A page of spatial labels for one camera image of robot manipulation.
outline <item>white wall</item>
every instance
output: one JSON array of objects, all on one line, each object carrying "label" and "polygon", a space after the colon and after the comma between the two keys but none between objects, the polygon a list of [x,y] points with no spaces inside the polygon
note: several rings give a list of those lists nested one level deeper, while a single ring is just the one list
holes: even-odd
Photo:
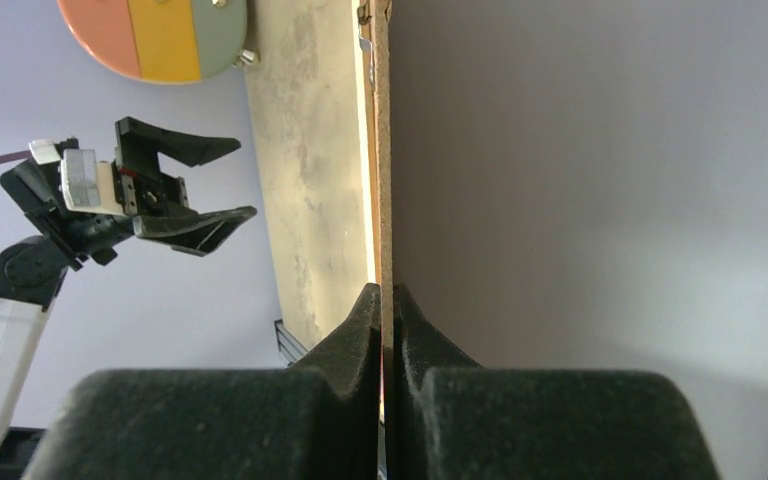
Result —
[{"label": "white wall", "polygon": [[[0,153],[74,135],[110,158],[114,121],[131,115],[243,148],[214,164],[163,168],[187,178],[200,211],[262,199],[242,73],[164,87],[121,78],[73,40],[57,2],[0,6]],[[0,251],[35,234],[0,188]],[[216,253],[195,258],[132,239],[107,267],[70,273],[22,393],[14,424],[44,426],[66,390],[109,367],[276,367],[280,318],[264,216]]]},{"label": "white wall", "polygon": [[396,274],[488,366],[672,378],[768,471],[768,2],[394,2]]}]

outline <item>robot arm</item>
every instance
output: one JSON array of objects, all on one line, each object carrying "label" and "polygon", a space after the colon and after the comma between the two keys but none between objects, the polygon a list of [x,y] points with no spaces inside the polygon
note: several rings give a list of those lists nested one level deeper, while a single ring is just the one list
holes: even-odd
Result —
[{"label": "robot arm", "polygon": [[160,171],[157,154],[202,165],[240,144],[187,135],[126,117],[116,124],[113,162],[99,162],[77,139],[35,141],[33,158],[0,183],[42,235],[0,254],[0,446],[66,272],[92,258],[106,265],[132,236],[204,256],[256,214],[252,207],[198,213],[182,178]]}]

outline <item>wooden plank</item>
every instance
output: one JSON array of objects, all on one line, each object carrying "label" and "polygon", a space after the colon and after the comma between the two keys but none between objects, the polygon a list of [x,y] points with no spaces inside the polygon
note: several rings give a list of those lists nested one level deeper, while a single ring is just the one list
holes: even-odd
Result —
[{"label": "wooden plank", "polygon": [[358,0],[253,0],[246,87],[284,324],[307,348],[376,279]]}]

